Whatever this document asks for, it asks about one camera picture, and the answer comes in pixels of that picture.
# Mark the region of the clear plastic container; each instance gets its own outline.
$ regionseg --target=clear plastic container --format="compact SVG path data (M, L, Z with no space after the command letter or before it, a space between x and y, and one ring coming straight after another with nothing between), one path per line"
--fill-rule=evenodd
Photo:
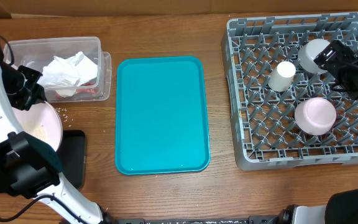
M43 67L53 60L53 56L69 58L82 51L92 62L98 65L97 77L87 85L73 87L50 87L45 89L48 102L77 102L107 100L110 95L111 57L102 52L97 37L62 37L51 39L10 41L14 53L15 66L24 65L42 72ZM7 45L4 47L4 60L11 61ZM57 90L77 90L73 96L61 97Z

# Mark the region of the dish rack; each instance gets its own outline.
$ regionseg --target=dish rack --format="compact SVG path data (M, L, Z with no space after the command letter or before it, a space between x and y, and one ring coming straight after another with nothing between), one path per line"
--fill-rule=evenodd
M237 166L283 169L313 164L358 164L358 100L331 91L329 73L311 74L298 60L313 39L341 40L358 51L358 12L231 19L222 40L229 84L231 127ZM291 87L269 88L270 72L287 60L296 66ZM333 128L304 133L294 119L302 101L322 97L336 108Z

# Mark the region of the white tissue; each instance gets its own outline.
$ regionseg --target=white tissue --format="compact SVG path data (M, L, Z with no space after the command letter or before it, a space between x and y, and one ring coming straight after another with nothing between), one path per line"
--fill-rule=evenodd
M51 87L81 86L95 79L98 74L98 66L93 63L83 52L75 56L63 59L53 56L53 61L42 70L42 77L38 84L46 90ZM73 96L76 89L57 90L62 97Z

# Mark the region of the wooden table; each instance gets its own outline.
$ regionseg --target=wooden table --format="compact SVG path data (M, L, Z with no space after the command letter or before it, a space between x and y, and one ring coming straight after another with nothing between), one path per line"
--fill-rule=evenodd
M81 192L116 218L235 218L276 215L289 204L321 205L332 194L358 187L358 166L323 165L246 172L237 168L230 128L221 39L233 17L294 13L126 16L0 20L8 40L96 36L112 56L110 98L65 108L64 129L86 133L86 181ZM116 69L127 58L193 55L204 66L211 162L202 172L125 176L114 165ZM10 217L29 203L0 195L0 216ZM61 217L37 203L14 223L58 223Z

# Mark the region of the teal tray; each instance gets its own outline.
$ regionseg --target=teal tray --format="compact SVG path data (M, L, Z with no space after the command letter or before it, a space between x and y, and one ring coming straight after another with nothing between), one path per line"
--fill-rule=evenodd
M126 175L201 171L209 164L203 65L140 58L117 70L116 167Z

